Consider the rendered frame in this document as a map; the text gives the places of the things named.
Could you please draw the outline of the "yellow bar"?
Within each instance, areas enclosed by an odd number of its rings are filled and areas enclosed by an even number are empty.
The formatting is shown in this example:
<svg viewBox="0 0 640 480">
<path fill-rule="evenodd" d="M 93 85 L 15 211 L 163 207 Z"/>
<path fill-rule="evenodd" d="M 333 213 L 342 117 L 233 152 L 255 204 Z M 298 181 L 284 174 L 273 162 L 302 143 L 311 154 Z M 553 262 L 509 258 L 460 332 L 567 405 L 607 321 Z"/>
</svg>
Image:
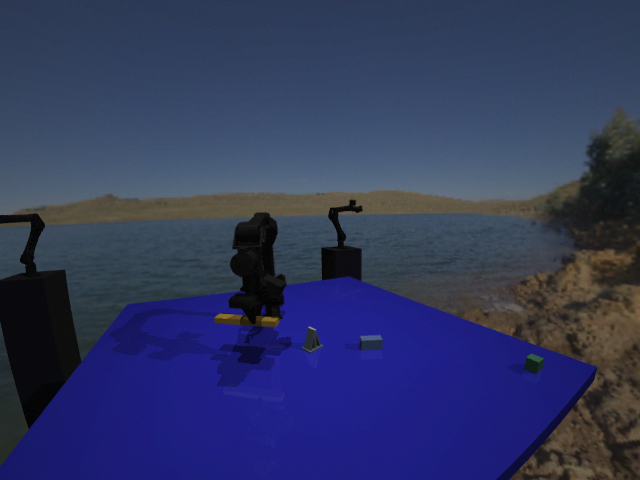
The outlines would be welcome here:
<svg viewBox="0 0 640 480">
<path fill-rule="evenodd" d="M 246 326 L 268 326 L 276 328 L 276 326 L 279 324 L 279 317 L 256 316 L 256 323 L 251 324 L 249 319 L 241 314 L 219 314 L 218 316 L 214 317 L 214 323 Z"/>
</svg>

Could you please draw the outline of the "small green block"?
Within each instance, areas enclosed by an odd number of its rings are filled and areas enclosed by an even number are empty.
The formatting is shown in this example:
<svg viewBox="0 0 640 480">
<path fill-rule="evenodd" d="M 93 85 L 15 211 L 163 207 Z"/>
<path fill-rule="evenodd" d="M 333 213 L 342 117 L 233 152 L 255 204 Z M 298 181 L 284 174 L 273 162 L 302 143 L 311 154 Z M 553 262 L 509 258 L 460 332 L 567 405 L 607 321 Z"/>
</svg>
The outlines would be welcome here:
<svg viewBox="0 0 640 480">
<path fill-rule="evenodd" d="M 538 373 L 542 370 L 544 358 L 541 358 L 532 353 L 526 357 L 526 363 L 524 369 L 528 369 L 534 373 Z"/>
</svg>

